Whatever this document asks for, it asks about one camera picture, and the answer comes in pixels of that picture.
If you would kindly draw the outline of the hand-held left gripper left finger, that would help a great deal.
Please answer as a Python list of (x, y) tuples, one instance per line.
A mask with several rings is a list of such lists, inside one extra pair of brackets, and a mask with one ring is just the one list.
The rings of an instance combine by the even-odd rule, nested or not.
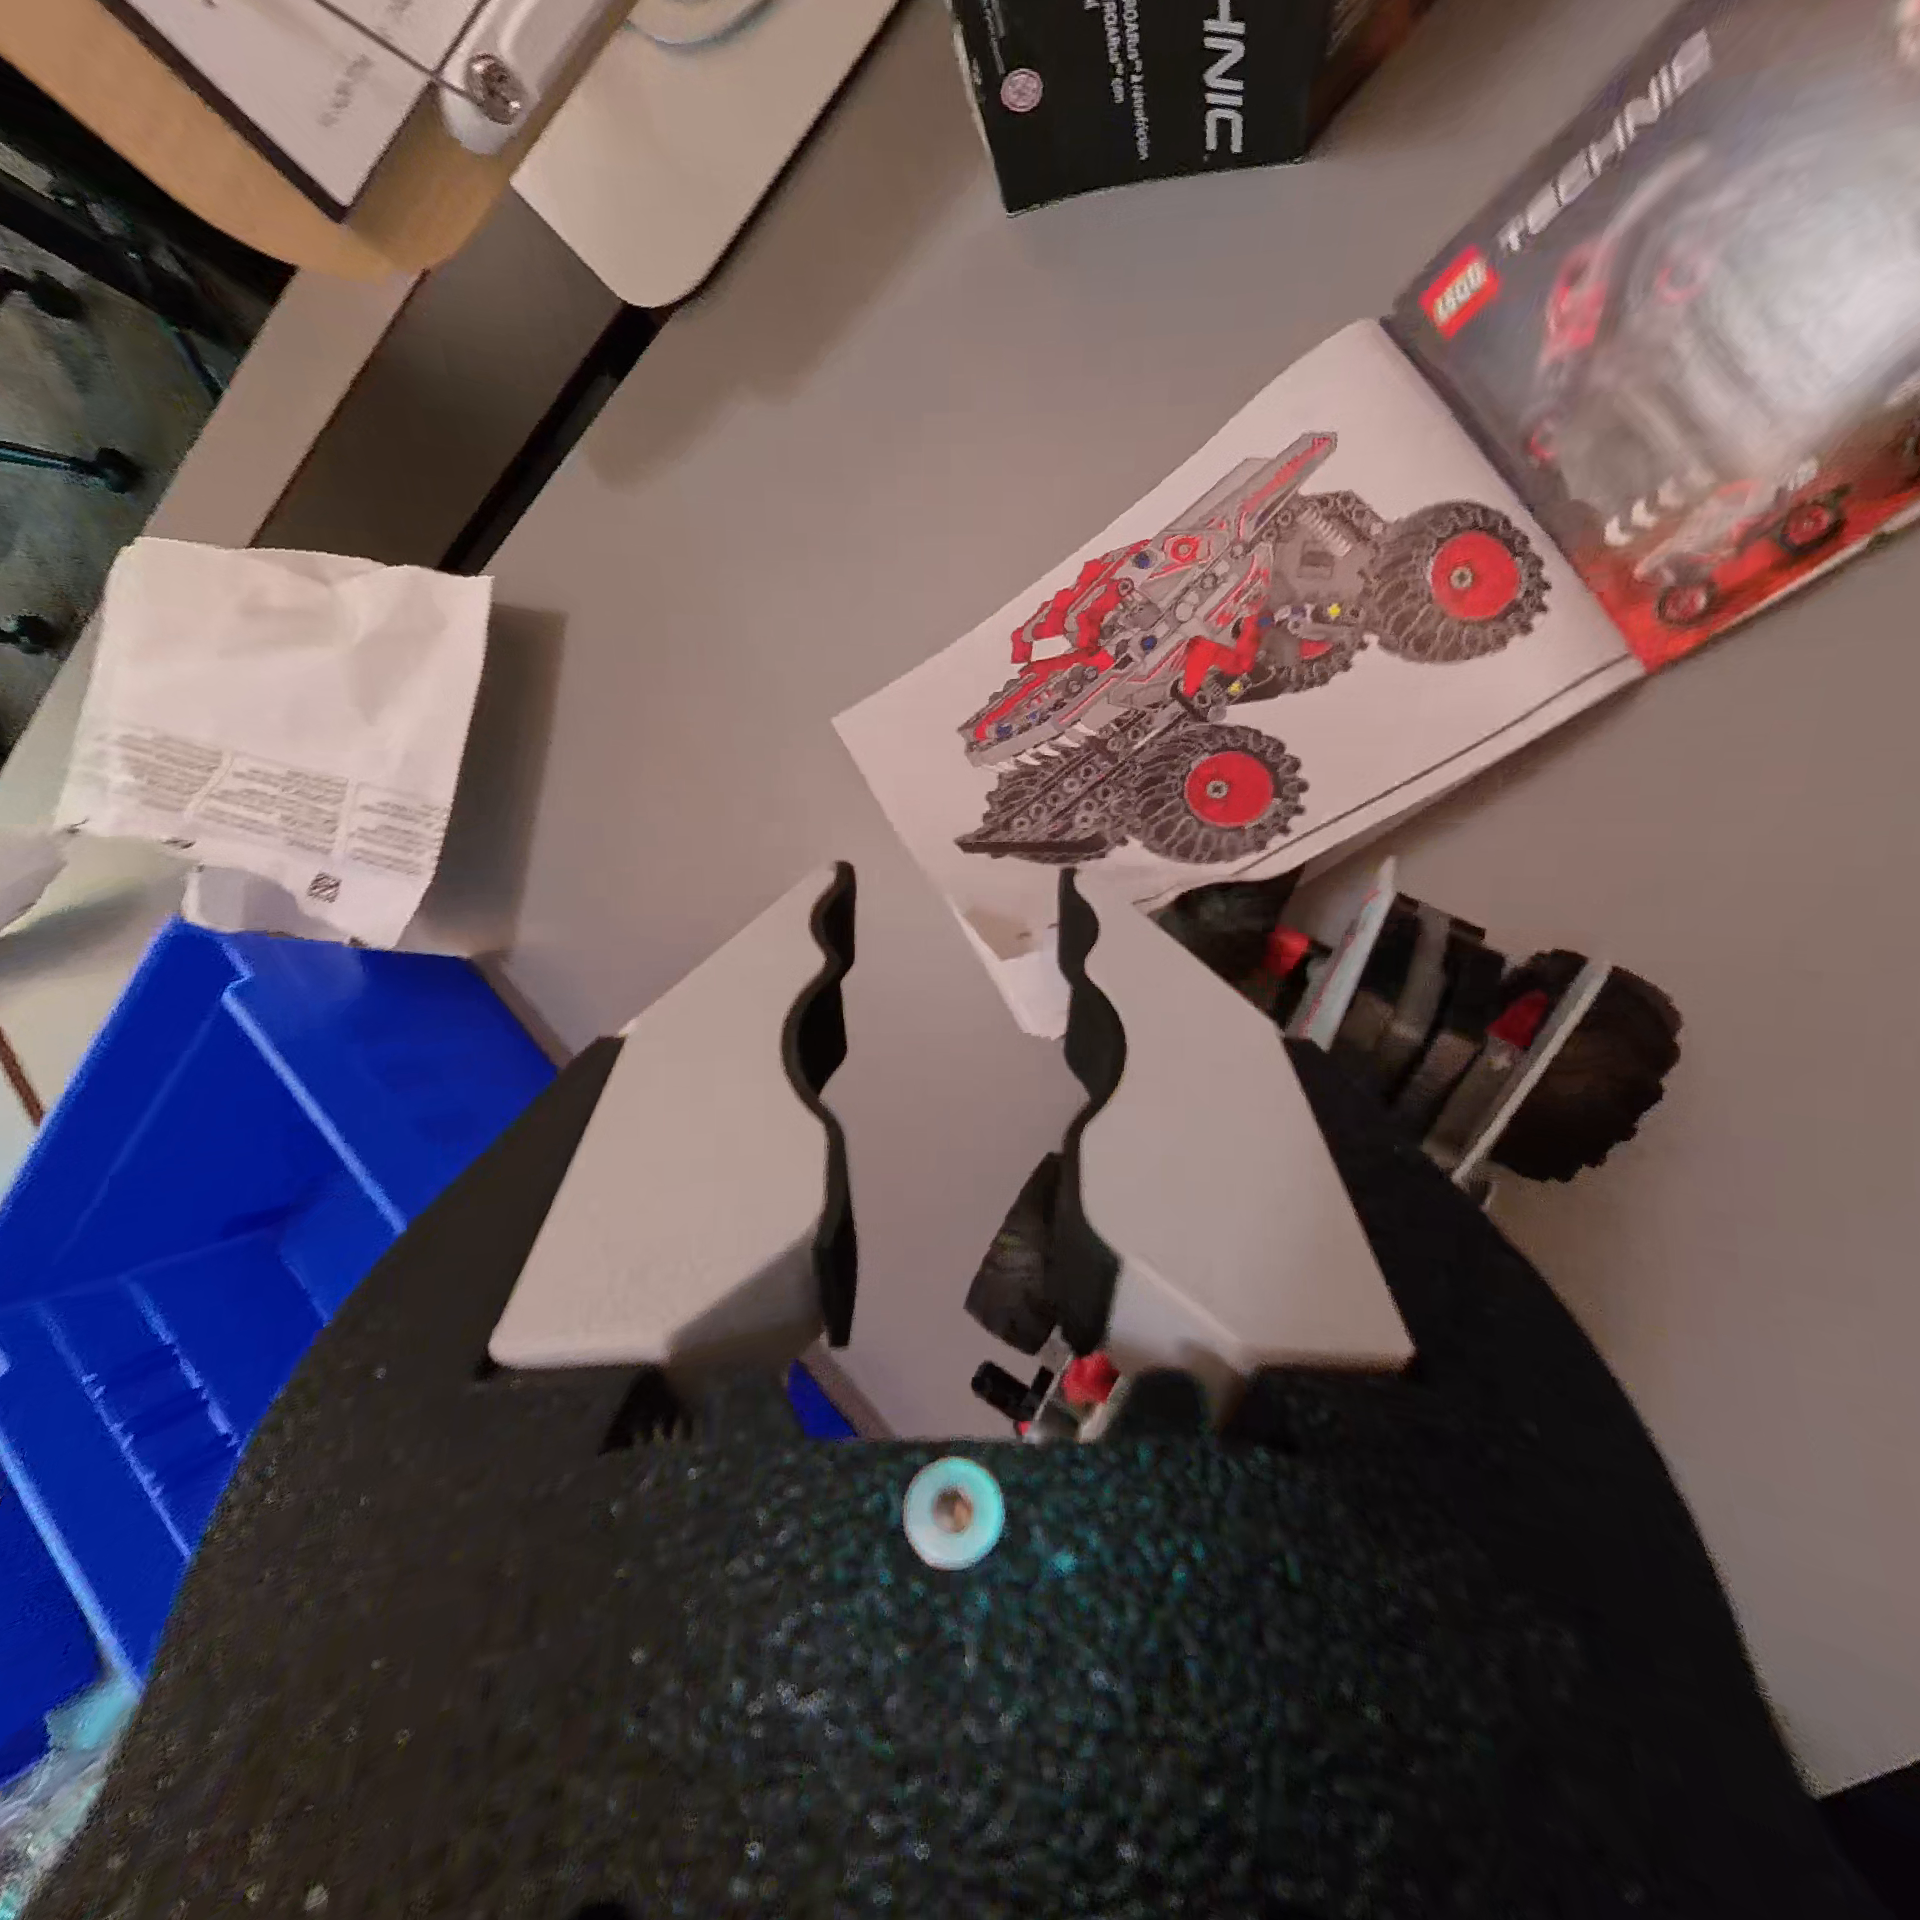
[(728, 1371), (853, 1340), (844, 1129), (854, 872), (796, 883), (616, 1033), (616, 1059), (498, 1314), (504, 1367)]

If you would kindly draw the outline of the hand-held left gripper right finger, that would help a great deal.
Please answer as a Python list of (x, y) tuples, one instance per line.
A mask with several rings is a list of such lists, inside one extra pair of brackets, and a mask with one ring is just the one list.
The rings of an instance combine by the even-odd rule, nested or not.
[(1414, 1340), (1284, 1036), (1122, 896), (1063, 874), (1050, 1306), (1119, 1375), (1401, 1371)]

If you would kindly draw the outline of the red grey toy monster truck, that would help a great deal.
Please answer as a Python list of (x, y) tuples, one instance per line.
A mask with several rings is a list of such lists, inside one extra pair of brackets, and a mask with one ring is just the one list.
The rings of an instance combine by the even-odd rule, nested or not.
[[(1302, 1069), (1328, 1069), (1364, 1121), (1384, 1124), (1387, 1146), (1412, 1150), (1456, 1196), (1481, 1205), (1503, 1174), (1568, 1183), (1605, 1164), (1662, 1102), (1683, 1018), (1641, 975), (1569, 950), (1508, 960), (1475, 925), (1403, 896), (1393, 862), (1333, 945), (1286, 925), (1291, 887), (1222, 883), (1147, 918), (1277, 1027), (1298, 1080)], [(1097, 1438), (1154, 1375), (1077, 1360), (1057, 1334), (1057, 1183), (1061, 1146), (1022, 1183), (965, 1289), (969, 1321), (1027, 1360), (1027, 1371), (982, 1361), (972, 1399), (1027, 1445)], [(1255, 1379), (1191, 1381), (1224, 1424)]]

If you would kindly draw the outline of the grey desk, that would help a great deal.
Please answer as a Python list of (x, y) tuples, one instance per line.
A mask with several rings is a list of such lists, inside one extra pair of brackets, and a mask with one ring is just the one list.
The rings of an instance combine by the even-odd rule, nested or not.
[[(1662, 2), (1443, 2), (1295, 170), (1004, 218), (907, 2), (493, 560), (498, 635), (422, 948), (550, 1053), (792, 879), (858, 872), (838, 1371), (996, 1435), (975, 1257), (1073, 1104), (831, 720), (1027, 589), (1515, 177)], [(1499, 1223), (1628, 1389), (1820, 1790), (1916, 1756), (1916, 537), (1393, 837), (1503, 948), (1685, 1015), (1666, 1102)]]

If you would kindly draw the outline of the blue plastic bin with tag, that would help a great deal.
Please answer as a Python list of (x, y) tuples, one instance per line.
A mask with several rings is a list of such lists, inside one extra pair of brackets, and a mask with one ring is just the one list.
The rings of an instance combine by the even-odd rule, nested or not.
[(166, 920), (4, 1196), (4, 1780), (145, 1682), (277, 1392), (552, 1084), (459, 956)]

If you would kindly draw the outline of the white crumpled paper bag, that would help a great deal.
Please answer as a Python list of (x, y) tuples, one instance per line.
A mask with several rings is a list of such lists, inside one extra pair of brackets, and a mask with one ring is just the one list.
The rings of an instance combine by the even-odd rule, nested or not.
[(109, 567), (53, 824), (186, 862), (195, 925), (394, 950), (490, 622), (490, 576), (140, 537)]

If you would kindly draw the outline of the toy truck instruction booklet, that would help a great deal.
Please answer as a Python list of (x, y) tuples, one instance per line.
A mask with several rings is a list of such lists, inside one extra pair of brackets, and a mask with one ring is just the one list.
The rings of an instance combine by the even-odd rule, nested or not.
[(1392, 314), (837, 732), (1008, 1018), (1916, 524), (1916, 2), (1683, 2)]

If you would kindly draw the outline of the clear plastic bag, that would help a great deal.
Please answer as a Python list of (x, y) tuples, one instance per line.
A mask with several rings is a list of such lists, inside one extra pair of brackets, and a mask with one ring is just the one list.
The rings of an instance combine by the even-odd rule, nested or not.
[(4, 1916), (24, 1916), (70, 1853), (136, 1705), (140, 1685), (109, 1672), (38, 1721), (42, 1756), (4, 1784)]

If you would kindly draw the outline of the white sign stand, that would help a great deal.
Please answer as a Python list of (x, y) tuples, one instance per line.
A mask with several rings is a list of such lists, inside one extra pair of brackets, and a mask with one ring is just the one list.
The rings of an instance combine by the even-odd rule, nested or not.
[(719, 267), (897, 2), (476, 2), (448, 132), (622, 303)]

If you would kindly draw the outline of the black toy set box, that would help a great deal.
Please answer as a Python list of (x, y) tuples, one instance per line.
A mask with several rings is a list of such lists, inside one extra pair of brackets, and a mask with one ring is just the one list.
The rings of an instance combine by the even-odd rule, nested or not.
[(1008, 215), (1295, 164), (1431, 2), (946, 2)]

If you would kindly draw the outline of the wooden instruction sign board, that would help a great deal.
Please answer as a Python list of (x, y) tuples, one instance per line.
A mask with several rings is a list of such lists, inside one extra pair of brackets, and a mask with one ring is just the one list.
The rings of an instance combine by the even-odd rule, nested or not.
[(209, 228), (423, 276), (476, 234), (626, 2), (4, 2), (4, 63)]

